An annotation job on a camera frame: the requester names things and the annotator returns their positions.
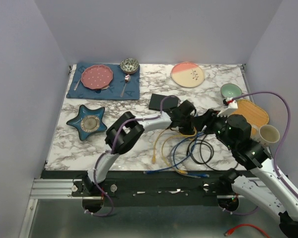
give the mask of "marble tabletop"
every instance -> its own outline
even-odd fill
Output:
[[[104,150],[105,132],[91,135],[87,140],[80,141],[75,128],[66,125],[66,122],[74,118],[78,108],[84,104],[90,109],[105,107],[103,122],[110,127],[122,113],[131,111],[135,116],[143,116],[155,113],[148,109],[152,93],[162,95],[176,95],[181,101],[188,99],[197,108],[201,115],[207,109],[221,110],[224,108],[220,94],[220,87],[225,83],[238,85],[244,93],[246,86],[240,67],[238,65],[199,65],[204,73],[204,82],[195,88],[183,88],[177,85],[170,77],[174,65],[171,64],[141,64],[140,65],[140,99],[136,101],[98,101],[85,99],[64,98],[54,139],[47,159],[47,170],[90,170],[97,158]],[[72,82],[76,65],[73,66],[67,92]],[[157,143],[156,163],[152,164],[153,143],[161,130],[150,131],[143,134],[134,148],[128,153],[121,155],[111,167],[111,170],[156,170],[165,168],[160,149],[163,141],[174,134],[175,131],[166,131]],[[170,140],[165,145],[164,153],[167,155],[171,148],[181,138]],[[227,170],[235,167],[236,161],[227,148],[222,145],[213,135],[206,139],[214,147],[214,157],[209,165],[218,170]],[[179,146],[176,152],[177,161],[184,158],[187,144]],[[207,150],[203,150],[205,157],[209,156]],[[209,170],[204,165],[195,164],[190,158],[179,168],[183,170]]]

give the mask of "pink and beige plate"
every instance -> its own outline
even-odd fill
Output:
[[[113,80],[113,71],[103,64],[88,67],[81,75],[82,84],[93,90],[108,88],[111,80]]]
[[[182,87],[193,88],[203,83],[204,73],[197,64],[183,62],[173,67],[171,78]]]

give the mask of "black square object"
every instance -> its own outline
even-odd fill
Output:
[[[165,95],[155,94],[153,93],[151,95],[150,103],[149,103],[149,109],[160,111],[160,104],[161,100],[164,99]],[[166,109],[174,109],[178,106],[179,99],[176,97],[170,97],[163,101],[162,109],[166,111]]]

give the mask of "blue placemat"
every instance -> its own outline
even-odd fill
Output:
[[[109,88],[105,90],[91,90],[84,87],[80,82],[76,90],[74,87],[81,78],[81,74],[85,69],[99,63],[86,63],[81,62],[76,66],[76,71],[71,83],[67,98],[83,98],[83,99],[96,99],[96,100],[138,100],[140,96],[139,91],[139,69],[136,73],[131,75],[130,82],[126,85],[124,96],[121,98],[120,94],[125,85],[126,74],[120,69],[118,64],[104,64],[113,71],[113,80],[109,84]]]

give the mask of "red cable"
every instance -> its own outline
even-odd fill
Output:
[[[260,231],[266,238],[270,238],[269,235],[266,232],[264,232],[262,229],[260,229],[257,226],[254,226],[252,224],[240,224],[240,225],[238,225],[236,227],[233,227],[232,229],[229,229],[227,232],[224,233],[224,236],[227,237],[227,236],[232,235],[233,232],[235,232],[240,227],[253,227],[253,228],[257,229],[258,231]]]

